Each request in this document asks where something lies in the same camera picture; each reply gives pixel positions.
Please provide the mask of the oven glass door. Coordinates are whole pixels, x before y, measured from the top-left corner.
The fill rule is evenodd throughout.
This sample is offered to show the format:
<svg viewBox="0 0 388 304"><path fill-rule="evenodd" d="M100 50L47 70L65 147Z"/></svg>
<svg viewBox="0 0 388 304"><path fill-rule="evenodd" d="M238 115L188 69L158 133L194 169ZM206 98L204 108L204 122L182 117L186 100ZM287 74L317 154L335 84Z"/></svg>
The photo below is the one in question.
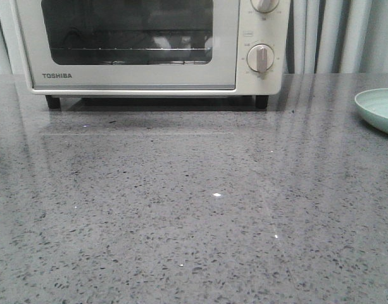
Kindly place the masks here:
<svg viewBox="0 0 388 304"><path fill-rule="evenodd" d="M31 86L53 89L233 89L238 1L16 1ZM49 42L71 28L97 30L210 30L205 65L59 65Z"/></svg>

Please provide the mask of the lower beige oven knob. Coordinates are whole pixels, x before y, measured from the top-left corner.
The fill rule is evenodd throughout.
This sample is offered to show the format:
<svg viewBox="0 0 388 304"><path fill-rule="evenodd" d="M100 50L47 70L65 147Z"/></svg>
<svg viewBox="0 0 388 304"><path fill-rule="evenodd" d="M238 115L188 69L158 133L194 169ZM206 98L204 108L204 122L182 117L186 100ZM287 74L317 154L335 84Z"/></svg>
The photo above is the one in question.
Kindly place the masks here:
<svg viewBox="0 0 388 304"><path fill-rule="evenodd" d="M265 73L273 65L273 49L266 44L253 46L247 54L247 64L251 70Z"/></svg>

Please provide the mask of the beige oven knob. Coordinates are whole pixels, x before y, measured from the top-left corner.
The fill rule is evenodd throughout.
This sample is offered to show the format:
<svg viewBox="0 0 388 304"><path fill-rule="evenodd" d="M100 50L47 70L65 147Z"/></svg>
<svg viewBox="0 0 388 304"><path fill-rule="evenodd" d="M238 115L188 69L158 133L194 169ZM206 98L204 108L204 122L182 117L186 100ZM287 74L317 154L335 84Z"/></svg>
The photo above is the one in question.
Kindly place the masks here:
<svg viewBox="0 0 388 304"><path fill-rule="evenodd" d="M279 4L279 0L251 0L253 8L259 13L270 13Z"/></svg>
<svg viewBox="0 0 388 304"><path fill-rule="evenodd" d="M247 54L247 64L251 70L265 73L273 65L273 49L266 44L253 46Z"/></svg>

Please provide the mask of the upper beige oven knob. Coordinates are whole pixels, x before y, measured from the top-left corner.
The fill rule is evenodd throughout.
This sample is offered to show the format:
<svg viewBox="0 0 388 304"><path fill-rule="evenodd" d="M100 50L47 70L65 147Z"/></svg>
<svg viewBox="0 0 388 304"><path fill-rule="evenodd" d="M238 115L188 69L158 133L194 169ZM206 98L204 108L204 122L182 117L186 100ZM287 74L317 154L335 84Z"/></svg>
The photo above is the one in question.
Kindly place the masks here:
<svg viewBox="0 0 388 304"><path fill-rule="evenodd" d="M253 8L259 13L270 13L279 4L279 0L251 0Z"/></svg>

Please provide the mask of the white Toshiba toaster oven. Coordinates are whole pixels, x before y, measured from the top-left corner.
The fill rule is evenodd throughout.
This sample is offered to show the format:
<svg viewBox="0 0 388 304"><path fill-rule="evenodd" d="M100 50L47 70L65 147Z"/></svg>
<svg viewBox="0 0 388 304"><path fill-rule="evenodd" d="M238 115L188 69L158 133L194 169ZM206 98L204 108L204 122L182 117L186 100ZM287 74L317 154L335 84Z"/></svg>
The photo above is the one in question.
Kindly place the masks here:
<svg viewBox="0 0 388 304"><path fill-rule="evenodd" d="M289 1L9 1L29 91L223 98L282 87Z"/></svg>

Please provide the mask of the grey curtain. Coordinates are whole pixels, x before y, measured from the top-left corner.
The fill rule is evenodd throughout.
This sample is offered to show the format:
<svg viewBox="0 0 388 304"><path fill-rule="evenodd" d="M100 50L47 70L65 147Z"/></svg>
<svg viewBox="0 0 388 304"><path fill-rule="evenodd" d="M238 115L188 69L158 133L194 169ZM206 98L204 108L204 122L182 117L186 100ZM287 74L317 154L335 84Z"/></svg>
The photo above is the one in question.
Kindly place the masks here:
<svg viewBox="0 0 388 304"><path fill-rule="evenodd" d="M23 72L9 1L0 1L0 74ZM283 70L388 72L388 1L289 1Z"/></svg>

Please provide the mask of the light green plate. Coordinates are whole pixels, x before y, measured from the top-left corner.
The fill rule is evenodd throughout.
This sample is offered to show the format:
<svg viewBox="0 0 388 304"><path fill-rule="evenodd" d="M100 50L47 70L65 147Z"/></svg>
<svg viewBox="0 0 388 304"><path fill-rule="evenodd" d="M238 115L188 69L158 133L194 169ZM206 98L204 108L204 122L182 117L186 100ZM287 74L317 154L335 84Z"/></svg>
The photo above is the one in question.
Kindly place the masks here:
<svg viewBox="0 0 388 304"><path fill-rule="evenodd" d="M388 134L388 88L360 92L354 102L363 120Z"/></svg>

